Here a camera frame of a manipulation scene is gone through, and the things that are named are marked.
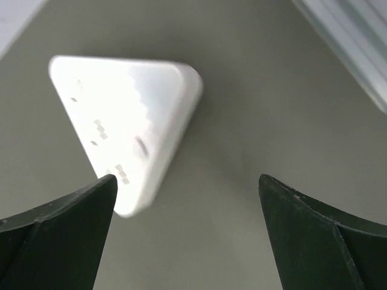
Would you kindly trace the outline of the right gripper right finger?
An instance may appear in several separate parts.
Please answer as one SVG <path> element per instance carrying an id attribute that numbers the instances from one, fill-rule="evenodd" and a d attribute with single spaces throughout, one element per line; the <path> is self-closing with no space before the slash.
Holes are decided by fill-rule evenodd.
<path id="1" fill-rule="evenodd" d="M 270 175 L 260 176 L 259 197 L 283 289 L 386 289 L 386 225 Z"/>

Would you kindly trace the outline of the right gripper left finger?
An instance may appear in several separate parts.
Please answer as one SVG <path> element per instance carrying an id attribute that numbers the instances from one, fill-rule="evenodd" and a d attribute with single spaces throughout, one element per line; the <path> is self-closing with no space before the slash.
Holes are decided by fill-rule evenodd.
<path id="1" fill-rule="evenodd" d="M 108 174 L 1 219 L 1 289 L 92 289 L 117 192 Z"/>

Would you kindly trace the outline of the white triangular socket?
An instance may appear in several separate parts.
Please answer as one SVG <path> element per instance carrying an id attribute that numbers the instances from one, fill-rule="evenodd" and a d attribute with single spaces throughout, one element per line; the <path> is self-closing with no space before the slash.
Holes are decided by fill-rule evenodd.
<path id="1" fill-rule="evenodd" d="M 115 213 L 149 207 L 202 96 L 198 71 L 172 60 L 56 55 L 48 73 L 94 173 L 117 178 Z"/>

